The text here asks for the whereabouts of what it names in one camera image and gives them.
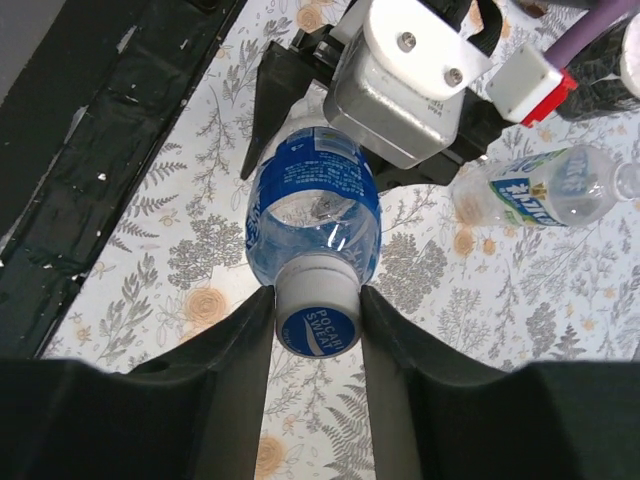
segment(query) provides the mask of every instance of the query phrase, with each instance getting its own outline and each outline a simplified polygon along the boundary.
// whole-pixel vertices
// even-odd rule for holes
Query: white bottle cap
[[[332,255],[302,255],[276,278],[276,334],[308,358],[340,355],[359,340],[360,282],[349,263]]]
[[[624,86],[640,98],[640,15],[629,23],[624,35],[620,78]]]
[[[640,198],[640,164],[618,162],[613,171],[612,191],[620,202]]]

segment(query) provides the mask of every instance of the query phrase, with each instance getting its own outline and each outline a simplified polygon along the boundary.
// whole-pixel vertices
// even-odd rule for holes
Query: floral tablecloth
[[[502,0],[494,55],[548,44],[576,18],[541,20]],[[49,345],[128,371],[221,321],[257,287],[243,252],[249,184],[239,169],[250,136],[256,68],[271,40],[335,23],[345,0],[248,2],[156,158],[82,292]],[[465,28],[480,28],[472,9]],[[486,77],[474,88],[484,92]],[[512,128],[489,157],[509,160],[571,144],[640,157],[640,116]],[[408,318],[490,365],[535,359],[640,356],[640,202],[584,229],[470,228],[446,188],[385,195],[373,284]],[[327,361],[274,342],[256,478],[373,479],[359,347]]]

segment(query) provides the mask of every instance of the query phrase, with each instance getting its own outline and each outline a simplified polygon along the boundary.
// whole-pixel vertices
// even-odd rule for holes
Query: bottle neck
[[[613,173],[612,190],[622,202],[640,198],[640,165],[637,163],[618,163]]]

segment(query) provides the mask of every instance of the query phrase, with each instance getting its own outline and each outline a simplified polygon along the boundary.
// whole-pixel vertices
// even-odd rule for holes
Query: bottle label
[[[333,308],[305,308],[282,325],[284,344],[301,355],[328,357],[342,352],[354,341],[356,328],[344,313]]]
[[[264,162],[258,175],[256,194],[247,215],[247,249],[258,240],[258,219],[262,213],[288,195],[306,190],[334,192],[357,201],[380,224],[378,191],[371,169],[358,145],[336,130],[312,127],[293,133]],[[298,226],[305,226],[306,217],[323,218],[323,208],[332,211],[331,201],[327,197],[327,205],[314,205],[309,212],[292,212],[288,223],[295,225],[297,219],[302,223]]]
[[[576,148],[555,172],[551,189],[564,197],[579,197],[587,193],[588,180],[589,154],[584,148]]]
[[[565,151],[525,157],[498,171],[498,178],[489,186],[510,207],[505,211],[506,220],[516,225],[566,226],[556,220],[546,182],[535,181],[534,173]]]

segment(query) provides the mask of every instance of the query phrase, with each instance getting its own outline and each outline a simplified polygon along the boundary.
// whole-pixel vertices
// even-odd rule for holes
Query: water bottle
[[[640,165],[576,146],[470,170],[451,195],[468,225],[580,227],[640,197]]]
[[[259,164],[273,157],[278,145],[292,133],[308,127],[330,127],[322,111],[322,104],[326,97],[326,88],[312,82],[304,98],[301,98],[293,104],[287,118],[282,123],[282,127],[280,127],[278,133],[273,136],[265,147],[260,156]]]
[[[284,347],[310,358],[353,347],[360,287],[376,268],[381,236],[377,191],[358,145],[328,127],[289,135],[256,171],[246,232],[249,265],[261,284],[275,286]]]

